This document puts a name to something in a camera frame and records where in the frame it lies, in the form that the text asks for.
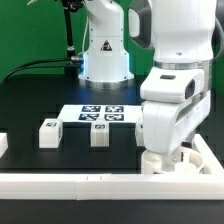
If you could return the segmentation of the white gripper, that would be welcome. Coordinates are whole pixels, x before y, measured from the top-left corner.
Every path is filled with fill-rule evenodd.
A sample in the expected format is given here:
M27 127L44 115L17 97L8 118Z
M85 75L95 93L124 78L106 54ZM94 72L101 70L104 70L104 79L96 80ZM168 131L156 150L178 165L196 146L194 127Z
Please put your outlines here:
M172 153L208 116L210 104L210 91L181 104L145 101L142 113L145 148L157 154Z

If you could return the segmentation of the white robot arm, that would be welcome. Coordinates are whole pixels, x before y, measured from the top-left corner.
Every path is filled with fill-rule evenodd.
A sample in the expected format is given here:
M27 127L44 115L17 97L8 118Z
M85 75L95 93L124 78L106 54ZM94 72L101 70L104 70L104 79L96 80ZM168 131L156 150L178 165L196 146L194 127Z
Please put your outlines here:
M210 111L217 0L133 0L127 13L113 0L84 1L90 45L79 79L113 87L133 78L123 47L128 17L132 40L154 50L154 66L140 87L144 146L158 154L172 152Z

